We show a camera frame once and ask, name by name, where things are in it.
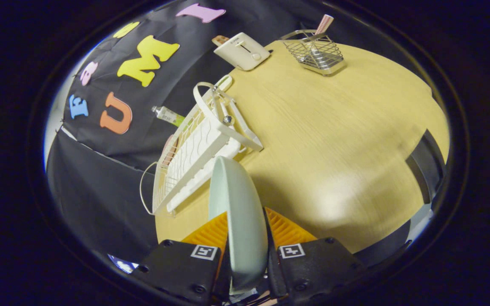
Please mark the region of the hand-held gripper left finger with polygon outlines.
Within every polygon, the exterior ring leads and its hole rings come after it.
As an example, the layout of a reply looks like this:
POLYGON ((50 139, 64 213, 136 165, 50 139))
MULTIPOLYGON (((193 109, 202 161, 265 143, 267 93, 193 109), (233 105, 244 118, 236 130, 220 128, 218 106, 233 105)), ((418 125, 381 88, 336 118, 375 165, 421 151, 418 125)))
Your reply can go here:
POLYGON ((208 221, 182 241, 164 240, 132 272, 132 277, 186 306, 229 302, 227 213, 208 221))

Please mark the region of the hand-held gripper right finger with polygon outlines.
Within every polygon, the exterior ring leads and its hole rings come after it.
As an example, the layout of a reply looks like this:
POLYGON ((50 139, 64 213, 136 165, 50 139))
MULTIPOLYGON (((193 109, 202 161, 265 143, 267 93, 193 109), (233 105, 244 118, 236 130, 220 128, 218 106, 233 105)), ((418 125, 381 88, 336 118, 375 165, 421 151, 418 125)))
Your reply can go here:
POLYGON ((333 237, 316 238, 280 213, 264 208, 267 283, 278 304, 314 304, 346 294, 366 266, 333 237))

